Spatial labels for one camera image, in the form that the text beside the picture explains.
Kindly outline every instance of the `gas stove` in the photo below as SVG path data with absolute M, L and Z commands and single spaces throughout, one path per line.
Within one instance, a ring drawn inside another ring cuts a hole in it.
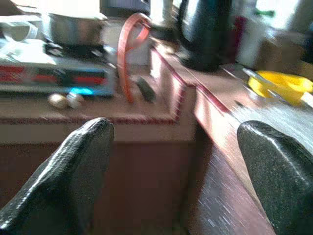
M 112 96 L 116 81 L 114 58 L 109 47 L 69 47 L 41 40 L 2 41 L 0 93 Z

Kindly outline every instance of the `yellow bowl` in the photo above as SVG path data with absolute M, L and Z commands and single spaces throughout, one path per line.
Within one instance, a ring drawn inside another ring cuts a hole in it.
M 248 85 L 254 92 L 263 97 L 271 97 L 268 92 L 268 90 L 271 90 L 289 103 L 298 105 L 301 103 L 301 97 L 304 92 L 313 91 L 313 82 L 304 77 L 272 71 L 257 71 L 257 73 L 271 82 L 271 84 L 260 81 L 255 77 L 250 77 Z

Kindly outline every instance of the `kettle handle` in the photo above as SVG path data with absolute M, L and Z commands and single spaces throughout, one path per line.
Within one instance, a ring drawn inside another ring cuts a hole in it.
M 177 20 L 177 29 L 179 33 L 179 41 L 184 47 L 191 47 L 191 43 L 184 37 L 182 33 L 182 21 L 184 18 L 184 14 L 186 11 L 186 7 L 188 5 L 188 0 L 182 0 L 180 7 L 179 7 L 179 12 L 178 12 L 178 20 Z

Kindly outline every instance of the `cooking pot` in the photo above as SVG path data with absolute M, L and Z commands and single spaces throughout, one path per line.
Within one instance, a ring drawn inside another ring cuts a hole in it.
M 60 45 L 102 45 L 102 27 L 107 17 L 96 15 L 42 14 L 44 35 Z

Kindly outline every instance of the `red cable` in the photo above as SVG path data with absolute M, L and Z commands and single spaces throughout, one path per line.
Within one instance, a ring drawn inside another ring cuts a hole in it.
M 128 40 L 131 32 L 138 23 L 141 24 L 143 28 L 132 45 L 129 45 Z M 127 73 L 126 53 L 141 45 L 148 38 L 150 25 L 151 22 L 149 17 L 142 13 L 134 13 L 126 20 L 119 36 L 117 48 L 118 76 L 123 92 L 130 103 L 133 103 L 134 98 L 130 89 L 129 75 Z

